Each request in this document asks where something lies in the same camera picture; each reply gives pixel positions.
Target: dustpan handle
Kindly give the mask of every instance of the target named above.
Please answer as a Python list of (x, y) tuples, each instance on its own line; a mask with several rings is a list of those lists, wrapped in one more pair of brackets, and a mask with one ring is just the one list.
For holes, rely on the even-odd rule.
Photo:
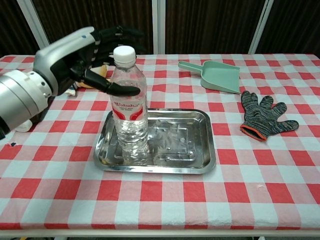
[(192, 72), (201, 73), (202, 66), (196, 65), (187, 61), (179, 61), (178, 67), (181, 69), (190, 70)]

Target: tray rim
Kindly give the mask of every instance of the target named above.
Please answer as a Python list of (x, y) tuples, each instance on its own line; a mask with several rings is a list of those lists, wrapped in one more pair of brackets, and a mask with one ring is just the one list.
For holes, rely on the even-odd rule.
[(204, 116), (206, 124), (206, 133), (209, 146), (210, 161), (204, 167), (177, 167), (177, 166), (154, 166), (154, 165), (106, 165), (99, 160), (99, 152), (102, 147), (102, 142), (105, 138), (104, 133), (106, 132), (106, 125), (110, 118), (113, 116), (112, 110), (108, 113), (101, 133), (98, 136), (98, 141), (96, 143), (93, 159), (94, 164), (103, 171), (114, 171), (114, 172), (135, 172), (135, 173), (161, 173), (161, 174), (204, 174), (209, 172), (216, 166), (216, 153), (214, 147), (214, 139), (210, 117), (207, 113), (199, 109), (190, 108), (148, 108), (148, 112), (197, 112)]

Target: water bottle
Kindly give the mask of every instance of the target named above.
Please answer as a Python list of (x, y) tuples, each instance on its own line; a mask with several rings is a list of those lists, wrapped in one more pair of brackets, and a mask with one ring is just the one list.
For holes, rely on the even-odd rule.
[(148, 140), (148, 108), (146, 77), (136, 66), (136, 52), (131, 46), (118, 46), (113, 51), (115, 70), (111, 82), (140, 89), (137, 96), (110, 96), (118, 143), (122, 152), (146, 147)]

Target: white bottle cap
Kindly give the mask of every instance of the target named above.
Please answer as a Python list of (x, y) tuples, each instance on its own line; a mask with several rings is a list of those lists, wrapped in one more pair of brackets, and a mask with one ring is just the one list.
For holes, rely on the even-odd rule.
[(117, 46), (113, 50), (114, 63), (120, 67), (131, 67), (136, 63), (136, 52), (131, 46)]

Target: white table edge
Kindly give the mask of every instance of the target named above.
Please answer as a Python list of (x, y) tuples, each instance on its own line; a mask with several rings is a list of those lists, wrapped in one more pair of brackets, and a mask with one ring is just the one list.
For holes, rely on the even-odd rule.
[(26, 229), (0, 230), (0, 237), (320, 237), (320, 230), (240, 229)]

